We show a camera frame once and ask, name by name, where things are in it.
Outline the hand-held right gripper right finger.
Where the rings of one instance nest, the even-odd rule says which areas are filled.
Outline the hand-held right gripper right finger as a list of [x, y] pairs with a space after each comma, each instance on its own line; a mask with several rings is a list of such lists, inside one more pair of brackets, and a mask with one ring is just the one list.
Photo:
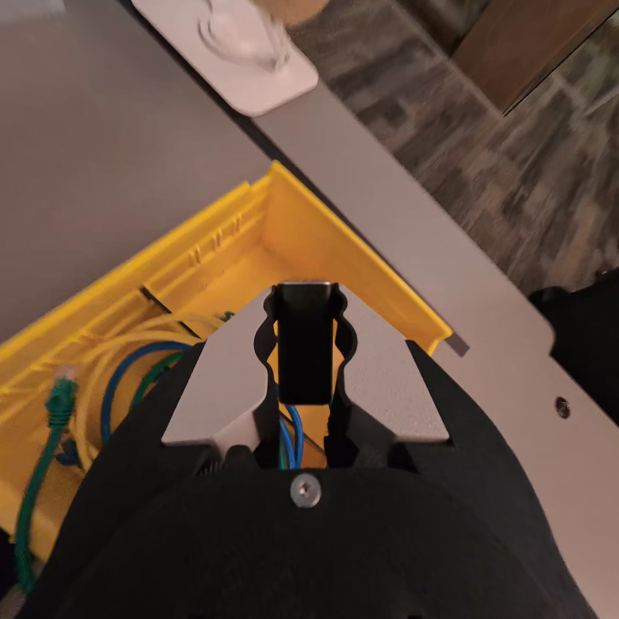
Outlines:
[[351, 290], [332, 294], [342, 355], [332, 397], [328, 468], [389, 465], [407, 445], [447, 445], [449, 431], [408, 340]]

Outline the yellow plastic bin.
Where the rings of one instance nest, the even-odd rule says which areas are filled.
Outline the yellow plastic bin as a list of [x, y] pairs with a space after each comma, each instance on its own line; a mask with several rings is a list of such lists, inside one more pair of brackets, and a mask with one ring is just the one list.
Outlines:
[[11, 535], [18, 580], [29, 592], [32, 563], [45, 561], [79, 488], [118, 466], [111, 498], [87, 509], [112, 523], [122, 484], [137, 498], [145, 482], [150, 424], [155, 460], [191, 456], [224, 468], [208, 446], [167, 447], [162, 435], [207, 341], [267, 287], [332, 283], [332, 395], [323, 406], [290, 406], [278, 393], [278, 337], [269, 357], [280, 411], [278, 468], [303, 464], [309, 414], [328, 418], [342, 355], [333, 290], [351, 290], [408, 343], [432, 353], [452, 330], [369, 246], [284, 167], [273, 163], [133, 259], [1, 345], [1, 529]]

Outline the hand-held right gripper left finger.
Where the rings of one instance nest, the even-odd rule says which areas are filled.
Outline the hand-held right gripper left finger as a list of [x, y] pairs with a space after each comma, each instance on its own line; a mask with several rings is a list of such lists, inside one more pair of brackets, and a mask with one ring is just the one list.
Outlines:
[[208, 446], [224, 459], [235, 446], [278, 468], [280, 411], [269, 357], [277, 344], [275, 286], [210, 336], [162, 435], [167, 447]]

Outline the brown wooden board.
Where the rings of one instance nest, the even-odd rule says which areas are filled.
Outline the brown wooden board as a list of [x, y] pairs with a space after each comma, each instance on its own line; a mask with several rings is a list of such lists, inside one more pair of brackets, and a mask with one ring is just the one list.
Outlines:
[[453, 62], [508, 113], [618, 9], [618, 1], [490, 1]]

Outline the black bulky object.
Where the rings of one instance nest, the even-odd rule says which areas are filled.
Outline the black bulky object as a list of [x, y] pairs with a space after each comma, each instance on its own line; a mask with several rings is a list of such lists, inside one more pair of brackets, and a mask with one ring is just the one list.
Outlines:
[[553, 329], [551, 357], [617, 425], [618, 268], [580, 290], [536, 290], [529, 302]]

